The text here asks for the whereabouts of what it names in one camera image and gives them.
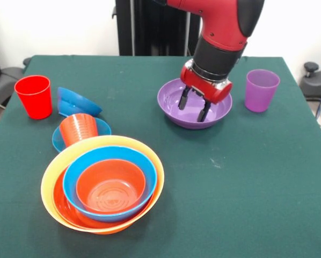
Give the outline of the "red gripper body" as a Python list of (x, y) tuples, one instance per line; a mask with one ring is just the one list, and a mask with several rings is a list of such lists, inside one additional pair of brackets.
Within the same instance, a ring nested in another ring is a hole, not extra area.
[(200, 77), (192, 68), (193, 60), (188, 60), (180, 74), (182, 82), (190, 89), (200, 93), (205, 100), (217, 104), (226, 98), (232, 89), (232, 82), (228, 79), (221, 82), (211, 82)]

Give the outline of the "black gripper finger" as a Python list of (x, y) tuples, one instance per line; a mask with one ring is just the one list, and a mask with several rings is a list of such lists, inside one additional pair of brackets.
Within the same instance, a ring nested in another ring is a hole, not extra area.
[(210, 107), (211, 107), (211, 102), (205, 101), (205, 105), (198, 115), (197, 122), (200, 122), (200, 123), (204, 122), (204, 120), (207, 117)]
[(182, 94), (181, 94), (181, 98), (180, 98), (180, 101), (178, 103), (178, 108), (180, 110), (183, 110), (186, 106), (186, 103), (187, 103), (187, 99), (188, 99), (188, 93), (189, 93), (189, 87), (188, 86), (185, 86)]

